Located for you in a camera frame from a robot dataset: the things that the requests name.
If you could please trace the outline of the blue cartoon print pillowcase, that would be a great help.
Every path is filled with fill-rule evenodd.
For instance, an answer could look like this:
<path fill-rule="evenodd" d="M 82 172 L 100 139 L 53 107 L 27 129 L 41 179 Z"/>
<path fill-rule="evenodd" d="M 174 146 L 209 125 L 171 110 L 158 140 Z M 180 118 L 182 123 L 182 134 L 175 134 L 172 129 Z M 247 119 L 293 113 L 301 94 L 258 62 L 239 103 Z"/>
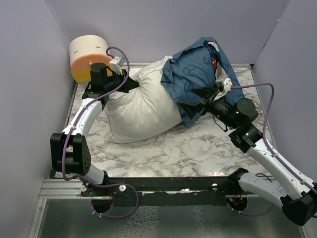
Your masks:
<path fill-rule="evenodd" d="M 198 103 L 202 98 L 191 89 L 215 85 L 216 73 L 223 69 L 233 86 L 240 86 L 220 44 L 213 37 L 201 37 L 174 54 L 162 69 L 161 84 L 175 103 Z"/>

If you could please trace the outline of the white pillow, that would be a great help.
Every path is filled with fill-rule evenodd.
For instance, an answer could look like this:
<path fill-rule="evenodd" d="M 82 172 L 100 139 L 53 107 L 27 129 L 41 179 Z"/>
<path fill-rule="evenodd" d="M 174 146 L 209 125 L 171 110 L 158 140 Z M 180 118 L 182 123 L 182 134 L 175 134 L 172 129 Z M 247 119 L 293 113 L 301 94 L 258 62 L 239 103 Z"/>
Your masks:
<path fill-rule="evenodd" d="M 114 92 L 106 104 L 111 134 L 109 141 L 126 144 L 161 134 L 182 122 L 180 112 L 161 84 L 162 69 L 170 59 L 130 69 L 139 86 L 128 93 Z"/>

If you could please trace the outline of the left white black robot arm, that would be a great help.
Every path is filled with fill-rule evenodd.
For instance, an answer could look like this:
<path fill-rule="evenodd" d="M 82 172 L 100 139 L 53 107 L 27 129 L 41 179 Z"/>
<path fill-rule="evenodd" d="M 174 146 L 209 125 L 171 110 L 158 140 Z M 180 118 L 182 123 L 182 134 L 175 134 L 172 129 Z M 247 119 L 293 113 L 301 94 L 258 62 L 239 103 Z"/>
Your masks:
<path fill-rule="evenodd" d="M 129 77 L 129 69 L 123 69 L 116 59 L 109 64 L 91 64 L 90 78 L 72 121 L 62 132 L 50 137 L 51 158 L 53 169 L 61 172 L 66 181 L 79 178 L 91 184 L 92 190 L 102 196 L 109 191 L 108 174 L 92 164 L 86 137 L 110 94 L 127 93 L 139 84 Z"/>

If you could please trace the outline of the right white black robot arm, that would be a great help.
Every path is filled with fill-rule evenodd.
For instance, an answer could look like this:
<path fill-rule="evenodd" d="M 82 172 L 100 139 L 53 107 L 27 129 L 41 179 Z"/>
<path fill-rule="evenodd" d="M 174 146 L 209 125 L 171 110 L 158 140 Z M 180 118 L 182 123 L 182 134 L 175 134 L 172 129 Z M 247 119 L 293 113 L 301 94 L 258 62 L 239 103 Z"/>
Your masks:
<path fill-rule="evenodd" d="M 194 104 L 179 102 L 189 118 L 210 113 L 232 129 L 229 137 L 235 147 L 258 161 L 277 181 L 273 184 L 244 169 L 230 175 L 228 190 L 254 193 L 281 208 L 294 224 L 303 226 L 317 212 L 317 183 L 296 169 L 253 125 L 258 112 L 251 99 L 242 98 L 234 105 L 223 99 L 233 86 L 209 86 L 192 89 L 202 99 Z"/>

